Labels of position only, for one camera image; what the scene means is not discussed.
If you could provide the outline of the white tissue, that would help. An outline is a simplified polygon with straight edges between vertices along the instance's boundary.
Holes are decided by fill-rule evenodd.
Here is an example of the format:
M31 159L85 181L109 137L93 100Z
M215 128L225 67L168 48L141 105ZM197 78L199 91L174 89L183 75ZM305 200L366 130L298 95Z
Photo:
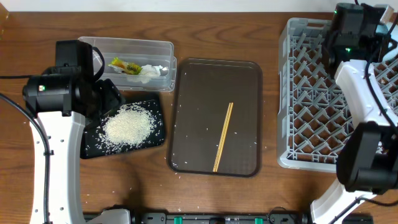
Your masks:
M153 78L160 77L162 69L163 66L161 65L144 65L138 75L128 75L127 81L148 83Z

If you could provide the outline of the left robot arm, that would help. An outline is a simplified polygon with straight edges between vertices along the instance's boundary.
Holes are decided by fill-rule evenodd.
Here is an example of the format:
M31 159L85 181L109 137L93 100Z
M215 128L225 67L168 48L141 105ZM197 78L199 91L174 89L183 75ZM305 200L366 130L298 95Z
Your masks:
M33 76L23 88L34 140L31 223L86 223L80 200L80 151L87 124L124 103L111 80Z

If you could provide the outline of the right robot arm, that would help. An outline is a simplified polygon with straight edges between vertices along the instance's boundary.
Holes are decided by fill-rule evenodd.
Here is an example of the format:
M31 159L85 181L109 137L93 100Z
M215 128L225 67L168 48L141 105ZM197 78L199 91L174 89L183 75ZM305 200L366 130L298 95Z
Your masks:
M336 180L310 206L312 223L342 223L363 202L397 188L397 115L374 64L397 54L397 16L387 4L338 3L322 62L341 89L354 131L336 162Z

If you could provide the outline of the yellow green snack wrapper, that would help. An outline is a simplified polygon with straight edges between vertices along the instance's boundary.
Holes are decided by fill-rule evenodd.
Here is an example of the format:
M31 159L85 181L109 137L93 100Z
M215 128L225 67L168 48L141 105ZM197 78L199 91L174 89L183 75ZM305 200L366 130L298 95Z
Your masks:
M115 57L108 66L111 67L115 72L125 73L128 75L138 75L142 70L142 67L138 64L125 62L118 57Z

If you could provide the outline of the pile of white rice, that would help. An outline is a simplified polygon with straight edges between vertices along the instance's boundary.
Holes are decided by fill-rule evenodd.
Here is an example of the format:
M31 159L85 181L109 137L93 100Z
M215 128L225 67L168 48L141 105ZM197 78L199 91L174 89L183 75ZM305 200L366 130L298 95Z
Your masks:
M156 147L164 143L165 131L157 103L130 103L107 116L86 141L100 154L110 155Z

